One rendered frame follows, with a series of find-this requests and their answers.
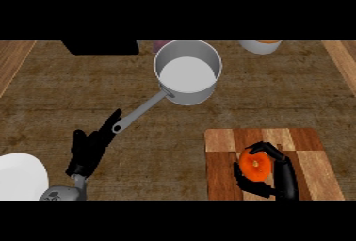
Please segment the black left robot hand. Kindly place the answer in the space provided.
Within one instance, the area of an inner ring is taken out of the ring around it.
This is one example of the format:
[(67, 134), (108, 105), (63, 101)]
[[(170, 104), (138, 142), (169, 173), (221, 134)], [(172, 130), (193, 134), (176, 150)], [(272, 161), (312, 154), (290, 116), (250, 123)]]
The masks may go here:
[(68, 176), (82, 175), (88, 178), (99, 166), (107, 147), (116, 137), (113, 125), (122, 120), (122, 109), (117, 109), (108, 117), (99, 130), (91, 135), (82, 129), (73, 133), (71, 161), (65, 174)]

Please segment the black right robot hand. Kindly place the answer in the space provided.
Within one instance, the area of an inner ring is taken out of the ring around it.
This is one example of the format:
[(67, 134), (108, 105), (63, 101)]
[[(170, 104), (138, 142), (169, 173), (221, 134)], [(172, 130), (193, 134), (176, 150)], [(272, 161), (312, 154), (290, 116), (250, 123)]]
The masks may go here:
[(278, 201), (297, 201), (297, 175), (290, 157), (271, 142), (259, 141), (247, 146), (247, 148), (252, 148), (250, 154), (256, 154), (258, 152), (268, 154), (272, 160), (272, 174), (265, 182), (252, 181), (243, 174), (238, 159), (234, 162), (234, 177), (241, 190), (263, 198), (275, 196)]

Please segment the orange squash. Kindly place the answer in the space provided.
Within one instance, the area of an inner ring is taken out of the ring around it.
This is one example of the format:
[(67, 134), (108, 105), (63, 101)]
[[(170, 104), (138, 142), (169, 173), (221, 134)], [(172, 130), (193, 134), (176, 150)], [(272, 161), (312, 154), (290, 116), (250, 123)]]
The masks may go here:
[(247, 148), (240, 156), (240, 168), (244, 176), (255, 182), (265, 182), (272, 174), (272, 160), (265, 152), (250, 154), (252, 148)]

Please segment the white plate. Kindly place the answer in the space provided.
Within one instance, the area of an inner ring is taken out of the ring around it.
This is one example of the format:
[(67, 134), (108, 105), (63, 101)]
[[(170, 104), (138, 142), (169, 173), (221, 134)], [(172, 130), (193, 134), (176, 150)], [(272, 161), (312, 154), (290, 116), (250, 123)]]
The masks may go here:
[(0, 201), (37, 201), (49, 188), (46, 167), (27, 153), (0, 156)]

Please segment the black appliance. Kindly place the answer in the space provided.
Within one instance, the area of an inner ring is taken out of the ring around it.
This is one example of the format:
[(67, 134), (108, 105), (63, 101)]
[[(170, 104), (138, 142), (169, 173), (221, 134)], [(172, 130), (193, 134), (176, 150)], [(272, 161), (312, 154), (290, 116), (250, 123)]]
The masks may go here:
[(135, 40), (65, 40), (63, 44), (76, 56), (139, 54)]

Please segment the white cup with orange content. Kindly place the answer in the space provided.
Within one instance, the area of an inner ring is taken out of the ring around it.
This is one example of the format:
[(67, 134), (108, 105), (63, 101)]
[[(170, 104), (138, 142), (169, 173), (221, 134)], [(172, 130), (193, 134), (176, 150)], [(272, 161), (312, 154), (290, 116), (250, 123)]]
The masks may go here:
[(249, 50), (252, 53), (258, 55), (268, 55), (280, 47), (281, 40), (274, 40), (274, 41), (241, 40), (240, 44), (244, 47), (244, 49)]

